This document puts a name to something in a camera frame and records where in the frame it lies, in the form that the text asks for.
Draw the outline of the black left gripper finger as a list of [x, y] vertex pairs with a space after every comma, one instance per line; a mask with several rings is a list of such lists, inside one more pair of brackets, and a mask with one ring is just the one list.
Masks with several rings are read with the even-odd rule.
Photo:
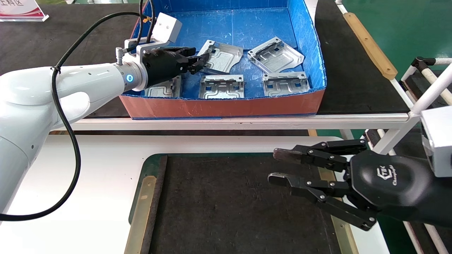
[[188, 57], [187, 71], [191, 74], [196, 74], [201, 71], [210, 58], [210, 53], [205, 53], [200, 56]]
[[183, 47], [183, 48], [176, 48], [175, 54], [177, 58], [189, 58], [194, 56], [196, 53], [196, 48], [187, 48], [187, 47]]

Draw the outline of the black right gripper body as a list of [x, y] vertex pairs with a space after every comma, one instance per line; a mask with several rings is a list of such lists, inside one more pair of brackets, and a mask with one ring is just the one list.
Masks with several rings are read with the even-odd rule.
[[426, 159], [364, 151], [350, 159], [348, 174], [348, 200], [357, 208], [451, 227], [451, 178], [436, 177]]

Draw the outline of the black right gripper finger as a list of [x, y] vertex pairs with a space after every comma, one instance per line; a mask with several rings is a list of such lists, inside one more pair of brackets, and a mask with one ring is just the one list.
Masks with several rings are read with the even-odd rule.
[[271, 173], [267, 179], [273, 185], [287, 187], [290, 195], [304, 197], [318, 208], [361, 230], [369, 231], [377, 222], [376, 212], [358, 209], [341, 200], [352, 194], [347, 182], [306, 180], [285, 173]]
[[296, 145], [292, 149], [275, 148], [273, 157], [294, 164], [309, 164], [335, 172], [347, 170], [349, 163], [345, 155], [356, 155], [366, 151], [365, 140], [334, 140], [313, 146]]

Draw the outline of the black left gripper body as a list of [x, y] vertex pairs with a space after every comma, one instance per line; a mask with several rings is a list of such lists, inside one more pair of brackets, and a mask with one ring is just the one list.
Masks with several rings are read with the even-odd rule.
[[187, 72], [188, 59], [177, 58], [175, 51], [176, 48], [144, 50], [142, 63], [147, 74], [146, 89]]

